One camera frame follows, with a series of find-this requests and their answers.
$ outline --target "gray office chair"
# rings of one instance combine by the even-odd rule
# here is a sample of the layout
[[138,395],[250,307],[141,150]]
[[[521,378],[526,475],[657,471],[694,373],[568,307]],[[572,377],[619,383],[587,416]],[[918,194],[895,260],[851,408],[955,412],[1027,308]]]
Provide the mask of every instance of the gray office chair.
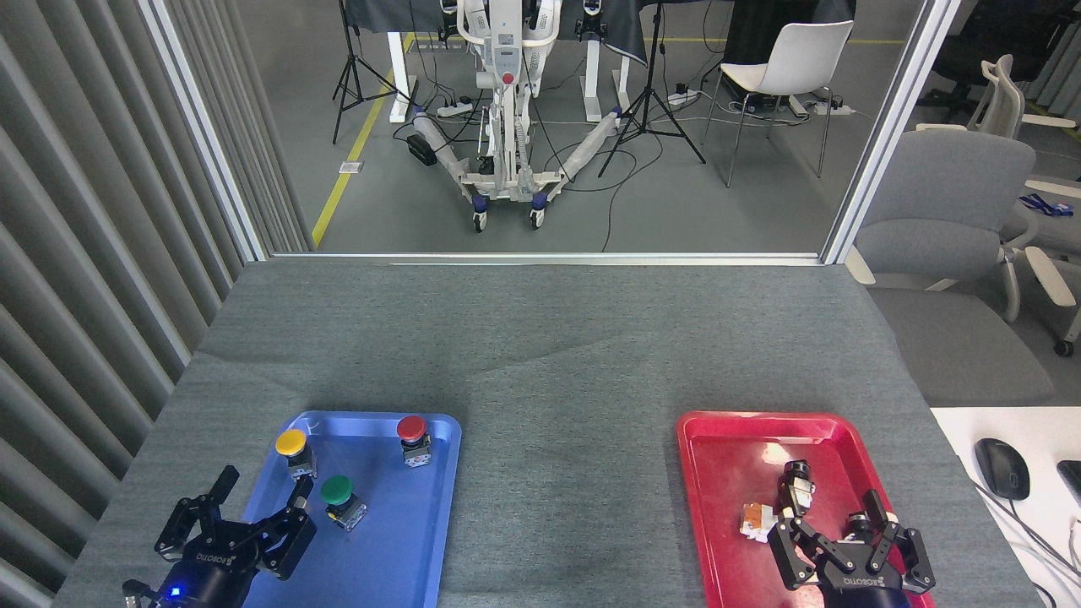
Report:
[[[1069,119],[1039,116],[1025,113],[1025,96],[1014,83],[1011,71],[1013,56],[1002,55],[991,64],[980,62],[980,70],[987,79],[987,88],[973,113],[967,125],[959,124],[919,124],[917,130],[935,128],[967,129],[1016,138],[1023,124],[1040,124],[1073,129],[1077,123]],[[1075,202],[1081,202],[1081,189],[1075,182],[1065,182],[1054,177],[1030,175],[1026,181],[1026,194],[1037,191],[1049,200],[1058,197],[1072,197]],[[1024,257],[1026,265],[1054,264],[1058,273],[1066,277],[1067,285],[1063,290],[1052,290],[1050,304],[1040,303],[1043,315],[1052,318],[1057,329],[1055,353],[1068,357],[1073,354],[1073,343],[1081,332],[1081,309],[1065,313],[1062,308],[1073,308],[1075,294],[1081,293],[1081,266],[1067,262],[1070,257],[1081,256],[1081,217],[1046,216],[1027,209],[1020,201],[1014,202],[1014,213],[1009,214],[1004,222],[1001,236],[1010,248],[1035,246],[1040,250],[1053,252],[1058,260],[1045,261],[1039,252],[1033,252],[1037,259]]]
[[[856,237],[876,274],[980,278],[997,267],[1016,301],[1013,251],[999,230],[1036,154],[1019,142],[935,130],[902,135]],[[978,298],[869,288],[931,406],[1023,406],[1054,394],[1051,379]],[[1005,315],[1016,314],[1016,307]]]

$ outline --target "light stand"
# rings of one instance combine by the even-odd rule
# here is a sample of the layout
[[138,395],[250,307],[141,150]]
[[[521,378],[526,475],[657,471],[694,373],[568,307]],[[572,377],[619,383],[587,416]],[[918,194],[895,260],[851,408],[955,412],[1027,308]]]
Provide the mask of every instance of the light stand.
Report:
[[[345,61],[345,67],[342,68],[342,76],[338,77],[338,83],[337,87],[334,88],[334,94],[331,95],[331,100],[334,100],[337,97],[338,91],[342,91],[342,98],[338,102],[338,117],[337,121],[334,122],[334,137],[331,140],[333,144],[337,144],[337,132],[338,128],[342,125],[342,115],[345,114],[346,110],[352,109],[364,102],[370,102],[372,100],[377,100],[379,97],[386,97],[387,95],[400,94],[403,97],[412,97],[412,95],[406,95],[405,93],[402,93],[397,87],[395,87],[393,82],[390,82],[389,80],[384,78],[382,74],[375,71],[375,68],[369,65],[368,62],[365,62],[364,60],[360,58],[360,56],[357,55],[357,53],[352,50],[352,37],[349,36],[350,26],[349,26],[348,15],[346,14],[345,10],[345,1],[346,0],[338,0],[338,9],[342,11],[342,28],[345,30],[345,43],[346,47],[349,49],[349,56]],[[353,32],[357,35],[357,39],[359,41],[360,28],[357,27],[356,25],[351,27]],[[379,81],[383,82],[383,84],[385,84],[390,90],[383,93],[377,93],[370,97],[365,97],[360,90],[360,72],[357,70],[358,65],[360,65],[368,71],[374,74],[375,77],[378,78]],[[352,80],[353,89],[349,89],[350,79]],[[346,104],[346,95],[351,96],[353,101]]]
[[[604,170],[608,169],[609,163],[612,162],[612,156],[615,155],[615,150],[619,146],[643,133],[682,137],[686,142],[686,145],[691,146],[691,149],[694,150],[698,160],[700,160],[703,164],[706,163],[706,159],[703,158],[702,153],[698,151],[698,148],[694,147],[694,144],[691,142],[691,137],[689,137],[686,132],[683,131],[683,128],[680,127],[680,123],[676,120],[672,111],[668,109],[668,106],[665,105],[660,96],[657,95],[656,89],[653,88],[653,66],[656,65],[657,37],[660,34],[660,11],[663,8],[664,0],[658,0],[657,11],[653,14],[653,48],[650,50],[650,71],[645,78],[645,89],[643,89],[641,94],[639,94],[638,97],[630,103],[630,107],[624,113],[624,117],[627,119],[627,122],[623,125],[623,130],[619,132],[619,137],[616,140],[615,145],[612,146],[611,150],[609,150],[609,156],[604,159],[604,166],[601,167],[600,173],[597,174],[598,177],[604,175]],[[671,119],[672,124],[676,125],[676,130],[679,131],[679,133],[657,131],[656,129],[650,128],[650,97],[656,100],[657,105],[660,106],[660,109],[665,110],[665,114],[668,115],[669,119]],[[641,120],[637,118],[639,110],[641,110]],[[636,125],[637,129],[635,129],[632,133],[628,133],[631,124]]]

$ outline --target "computer mouse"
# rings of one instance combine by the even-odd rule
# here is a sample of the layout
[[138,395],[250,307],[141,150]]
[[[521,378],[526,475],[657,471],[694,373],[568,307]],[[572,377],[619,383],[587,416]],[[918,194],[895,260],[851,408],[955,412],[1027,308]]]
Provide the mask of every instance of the computer mouse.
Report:
[[1017,450],[1001,439],[976,441],[976,463],[987,489],[1007,500],[1025,500],[1029,492],[1028,465]]

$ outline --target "red emergency button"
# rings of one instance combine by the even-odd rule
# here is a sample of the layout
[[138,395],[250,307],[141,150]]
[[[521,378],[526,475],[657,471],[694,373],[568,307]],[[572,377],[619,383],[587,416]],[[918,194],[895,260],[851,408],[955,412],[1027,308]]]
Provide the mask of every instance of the red emergency button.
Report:
[[427,423],[418,415],[406,415],[398,423],[398,436],[403,441],[416,441],[427,432]]

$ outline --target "blue tray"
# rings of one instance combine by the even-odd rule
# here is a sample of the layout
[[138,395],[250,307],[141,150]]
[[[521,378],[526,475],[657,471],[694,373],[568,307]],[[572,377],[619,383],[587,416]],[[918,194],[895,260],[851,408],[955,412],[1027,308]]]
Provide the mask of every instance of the blue tray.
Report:
[[[317,532],[288,581],[255,577],[244,608],[364,606],[435,608],[439,596],[462,427],[444,414],[421,414],[431,435],[431,464],[402,462],[398,421],[409,414],[309,411],[299,428],[316,452],[319,477],[309,498]],[[323,511],[322,483],[347,475],[368,515],[351,532]],[[281,508],[293,489],[285,459],[270,447],[244,520]]]

